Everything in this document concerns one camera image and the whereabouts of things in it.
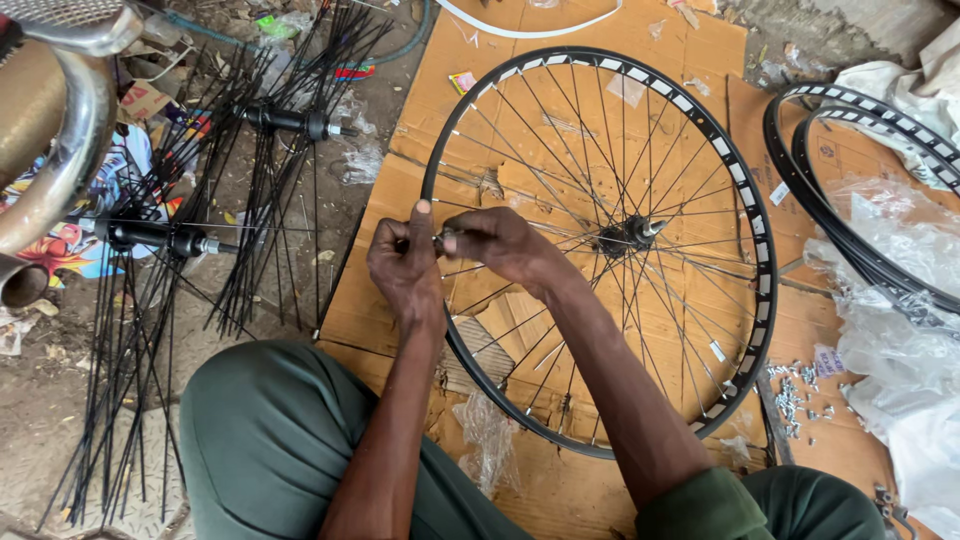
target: paper scrap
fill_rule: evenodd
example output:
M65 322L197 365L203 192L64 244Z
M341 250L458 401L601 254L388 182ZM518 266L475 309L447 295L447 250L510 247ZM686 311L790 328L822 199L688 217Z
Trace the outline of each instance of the paper scrap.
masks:
M337 254L335 254L333 250L321 251L319 254L317 254L317 257L313 259L313 265L316 266L321 262L331 262L335 255Z
M773 192L770 193L770 200L773 201L775 207L778 207L789 192L790 188L787 187L786 182L781 181L777 189L774 189Z
M450 82L453 83L453 87L457 89L457 93L464 95L477 84L477 80L473 77L473 72L465 71L463 73L457 73L456 75L449 76Z
M677 4L674 8L684 16L686 22L693 27L693 30L700 30L700 19L697 18L697 14L693 12L692 8L684 3Z
M145 120L160 112L170 100L170 96L150 83L137 79L120 100L120 109L130 116Z
M693 79L690 79L689 81L684 82L684 86L694 86L695 88L697 88L698 92L704 95L704 97L707 97L710 95L710 87L707 86L707 84L701 81L698 77L694 77Z
M843 367L843 362L840 361L840 354L829 345L814 345L813 361L817 364L817 375L823 379L829 379L837 373L847 373L847 368Z

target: white plastic strip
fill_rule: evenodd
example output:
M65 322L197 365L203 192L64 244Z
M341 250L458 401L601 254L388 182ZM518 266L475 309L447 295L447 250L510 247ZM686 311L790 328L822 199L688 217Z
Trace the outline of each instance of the white plastic strip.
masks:
M460 20L466 22L468 25L476 28L481 32L486 32L487 34L493 34L494 36L512 37L514 39L541 39L544 37L562 36L564 34L569 34L571 32L583 30L587 26L595 22L600 22L603 19L609 17L610 15L616 13L617 10L619 10L623 6L623 0L616 0L616 7L610 10L609 12L606 12L596 18L592 18L587 22L583 22L575 26L570 26L568 28L561 28L558 30L547 30L544 32L518 32L516 30L506 30L504 28L497 28L493 25L487 24L477 19L473 15L470 15L469 13L464 12L460 8L454 6L453 4L450 3L449 0L437 0L437 2L441 6L446 8L446 10L449 11L452 15L456 16Z
M717 343L716 339L710 341L710 348L713 350L713 355L721 362L727 359L727 356L723 354L723 350L720 349L720 344Z

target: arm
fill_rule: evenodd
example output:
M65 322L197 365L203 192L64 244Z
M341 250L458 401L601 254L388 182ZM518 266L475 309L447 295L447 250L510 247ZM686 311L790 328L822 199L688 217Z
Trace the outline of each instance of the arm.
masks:
M426 201L417 203L409 223L383 219L373 234L367 265L396 315L400 345L380 402L326 512L321 539L409 534L423 421L446 329L432 234Z
M604 419L637 508L714 466L704 445L657 389L610 313L570 261L507 208L444 224L444 250L523 285L550 309Z

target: hand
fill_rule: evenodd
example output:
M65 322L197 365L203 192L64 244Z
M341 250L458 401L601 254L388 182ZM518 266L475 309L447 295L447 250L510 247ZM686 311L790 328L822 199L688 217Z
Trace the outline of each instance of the hand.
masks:
M444 233L448 256L479 260L540 300L544 290L562 278L580 276L557 246L512 209L464 212L446 220L444 230L452 231Z
M401 333L426 328L442 338L444 290L433 231L433 213L425 200L414 205L406 223L381 219L367 252L367 267L394 311Z

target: knee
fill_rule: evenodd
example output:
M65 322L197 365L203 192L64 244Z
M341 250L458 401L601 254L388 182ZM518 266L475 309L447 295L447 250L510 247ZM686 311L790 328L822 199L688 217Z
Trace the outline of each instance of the knee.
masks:
M297 384L312 359L307 344L283 340L251 341L214 355L190 378L181 401L193 414L209 405L219 410L246 408L284 387Z

